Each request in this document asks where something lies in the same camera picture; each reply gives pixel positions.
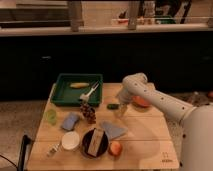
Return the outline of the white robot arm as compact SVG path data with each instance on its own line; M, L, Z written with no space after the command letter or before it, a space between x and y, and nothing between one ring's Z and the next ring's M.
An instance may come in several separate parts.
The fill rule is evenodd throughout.
M121 104L142 97L183 128L179 171L213 171L213 105L194 106L147 86L144 73L125 76L117 94Z

